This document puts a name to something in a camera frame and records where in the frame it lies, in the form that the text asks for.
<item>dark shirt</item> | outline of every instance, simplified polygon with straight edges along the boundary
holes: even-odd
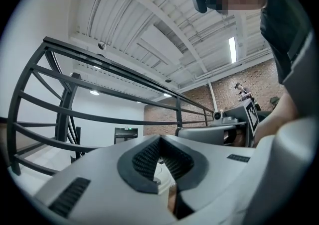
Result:
[[[292,59],[288,52],[298,31],[305,29],[307,34],[308,20],[297,0],[267,0],[261,10],[261,34],[274,54],[280,84],[291,71]]]
[[[247,94],[249,92],[251,92],[251,90],[248,87],[244,87],[244,90],[240,91],[239,95],[241,95],[242,93]],[[252,96],[249,95],[247,97],[243,97],[243,100],[251,99],[251,98],[252,98]]]

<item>doorway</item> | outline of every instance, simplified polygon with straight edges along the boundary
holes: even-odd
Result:
[[[131,128],[131,127],[125,127],[125,128],[115,128],[114,132],[114,144],[122,143],[134,138],[137,138],[139,136],[139,129],[138,128]]]

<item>brick wall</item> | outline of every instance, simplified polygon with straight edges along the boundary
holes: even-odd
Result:
[[[262,111],[271,111],[270,98],[280,98],[284,93],[284,86],[278,83],[275,61],[271,59],[213,82],[212,87],[219,110],[238,103],[239,97],[236,94],[239,94],[239,90],[234,88],[237,82],[250,88]]]
[[[263,111],[271,111],[272,107],[269,102],[274,96],[281,97],[284,87],[278,84],[278,75],[275,61],[268,60],[264,63],[225,77],[219,81],[213,82],[212,87],[216,97],[218,109],[225,109],[238,103],[238,90],[234,89],[237,82],[243,86],[250,87],[253,95],[260,104]],[[183,93],[190,99],[213,110],[213,102],[208,85],[190,90]],[[175,105],[175,99],[169,98],[162,101],[167,105]],[[203,112],[201,109],[192,105],[182,103],[182,108]],[[183,121],[200,121],[204,120],[204,116],[182,112]],[[157,108],[153,106],[145,106],[145,121],[176,121],[176,112],[168,109]],[[184,126],[204,126],[204,123],[185,124]],[[163,126],[144,126],[144,135],[151,134],[175,134],[176,125]]]

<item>gray plastic panel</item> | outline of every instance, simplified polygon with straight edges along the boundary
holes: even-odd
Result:
[[[205,207],[198,210],[194,214],[184,218],[178,224],[242,224],[247,207],[249,206],[254,193],[263,178],[265,169],[268,164],[268,158],[273,139],[274,136],[263,138],[257,148],[252,149],[255,151],[248,163],[238,162],[246,164],[246,166],[241,169],[240,173],[238,173],[236,177],[232,178],[230,183],[225,185],[222,191],[220,191],[218,194],[215,195],[214,198],[211,199],[211,202],[209,204],[207,204]],[[228,172],[228,170],[224,170],[224,176],[227,176],[228,173],[231,172],[233,171]],[[208,194],[213,189],[213,186],[206,185],[206,187],[202,187],[200,190]],[[184,201],[189,205],[196,204],[200,201],[199,198],[194,198],[193,193],[190,191],[182,192],[181,195]]]
[[[249,124],[250,140],[253,140],[259,120],[251,99],[240,102],[236,107],[227,110],[225,114],[240,121],[246,121]]]
[[[227,159],[227,157],[231,154],[252,157],[256,150],[254,148],[198,143],[176,136],[167,137],[177,142],[181,141],[193,150],[203,154],[209,161],[209,170],[200,185],[195,189],[181,193],[183,200],[195,211],[207,206],[222,194],[252,160],[250,159],[248,163],[245,163]]]
[[[119,157],[145,140],[135,138],[87,153],[56,174],[35,197],[49,206],[77,177],[91,180],[90,185],[69,214],[77,224],[167,224],[176,220],[158,195],[142,194],[127,185],[117,171]]]
[[[264,179],[252,200],[245,224],[263,222],[288,200],[316,154],[318,126],[317,120],[305,118],[286,124],[279,130]]]
[[[236,129],[236,126],[219,127],[190,127],[178,130],[178,137],[186,138],[201,143],[210,143],[216,145],[224,144],[224,131]]]
[[[284,85],[292,97],[301,116],[319,114],[319,56],[317,39],[311,31],[300,54],[292,65],[291,73],[284,80]],[[296,86],[307,90],[305,96]]]

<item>person's arm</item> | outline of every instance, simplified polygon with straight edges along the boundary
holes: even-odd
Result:
[[[276,134],[281,126],[297,118],[294,101],[288,93],[284,93],[273,112],[257,126],[254,147],[264,136]]]
[[[247,93],[244,95],[244,97],[249,97],[249,96],[251,96],[251,92],[247,92]]]

